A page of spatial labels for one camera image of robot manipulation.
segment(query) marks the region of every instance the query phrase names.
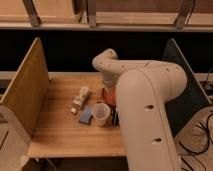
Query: white cup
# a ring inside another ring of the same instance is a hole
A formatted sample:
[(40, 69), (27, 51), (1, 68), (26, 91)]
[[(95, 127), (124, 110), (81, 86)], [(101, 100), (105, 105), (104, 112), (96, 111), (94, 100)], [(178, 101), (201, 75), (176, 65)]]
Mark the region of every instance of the white cup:
[(97, 103), (92, 107), (92, 116), (97, 126), (104, 126), (110, 116), (110, 107), (105, 103)]

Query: plywood board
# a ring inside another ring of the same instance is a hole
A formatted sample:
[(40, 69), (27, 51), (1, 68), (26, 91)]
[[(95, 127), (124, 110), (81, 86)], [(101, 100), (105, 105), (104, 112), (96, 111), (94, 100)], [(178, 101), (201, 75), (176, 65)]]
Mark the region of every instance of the plywood board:
[(0, 101), (0, 112), (27, 143), (34, 132), (48, 85), (41, 41), (36, 38)]
[[(42, 22), (78, 22), (84, 5), (82, 0), (77, 1), (33, 0), (33, 3)], [(29, 21), (22, 0), (0, 0), (0, 21)]]
[[(177, 13), (183, 0), (97, 0), (98, 12)], [(213, 13), (212, 0), (196, 0), (195, 13)]]
[[(97, 12), (97, 23), (129, 25), (173, 25), (177, 15), (178, 13)], [(213, 25), (213, 14), (192, 14), (188, 25), (211, 26)]]

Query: wooden panel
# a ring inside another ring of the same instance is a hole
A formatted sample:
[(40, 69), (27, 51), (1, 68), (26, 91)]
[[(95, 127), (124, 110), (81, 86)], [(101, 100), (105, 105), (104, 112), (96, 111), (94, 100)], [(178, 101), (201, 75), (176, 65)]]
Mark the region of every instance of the wooden panel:
[(173, 24), (178, 13), (97, 12), (97, 23)]
[(40, 113), (39, 122), (28, 151), (29, 157), (97, 157), (124, 156), (120, 127), (97, 127), (78, 122), (77, 115), (69, 112), (72, 100), (81, 86), (91, 88), (85, 105), (102, 101), (102, 81), (99, 75), (73, 75), (52, 78)]
[(28, 21), (22, 0), (0, 0), (0, 21)]
[(41, 41), (36, 38), (0, 101), (0, 112), (26, 143), (33, 134), (48, 84)]
[(33, 2), (42, 22), (77, 22), (83, 13), (83, 2), (78, 2), (77, 7), (71, 0), (33, 0)]
[(201, 14), (195, 13), (192, 14), (191, 19), (189, 20), (189, 25), (213, 25), (213, 14)]
[[(196, 0), (195, 13), (213, 13), (212, 0)], [(177, 13), (183, 0), (97, 0), (99, 12)]]
[[(83, 0), (33, 0), (42, 22), (78, 22)], [(22, 0), (0, 0), (0, 21), (29, 21)]]

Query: metal frame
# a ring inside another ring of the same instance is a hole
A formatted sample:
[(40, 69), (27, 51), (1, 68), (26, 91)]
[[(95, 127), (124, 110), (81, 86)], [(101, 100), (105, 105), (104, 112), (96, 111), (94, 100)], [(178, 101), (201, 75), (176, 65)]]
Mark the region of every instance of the metal frame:
[(96, 0), (86, 0), (87, 21), (90, 27), (96, 27)]
[(41, 24), (41, 19), (37, 14), (33, 0), (23, 0), (23, 3), (27, 11), (31, 26), (39, 27)]
[(179, 11), (179, 14), (174, 22), (176, 29), (183, 29), (189, 14), (192, 12), (194, 0), (184, 0), (182, 7)]

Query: wooden table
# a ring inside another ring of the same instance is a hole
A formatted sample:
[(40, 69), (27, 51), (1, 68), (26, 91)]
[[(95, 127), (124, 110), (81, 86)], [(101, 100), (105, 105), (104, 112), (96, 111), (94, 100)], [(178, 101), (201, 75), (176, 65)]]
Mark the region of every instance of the wooden table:
[(52, 78), (38, 123), (30, 143), (31, 158), (125, 156), (119, 126), (110, 122), (97, 127), (78, 122), (82, 112), (70, 113), (72, 100), (81, 86), (89, 86), (91, 95), (86, 106), (102, 101), (100, 75), (73, 75)]

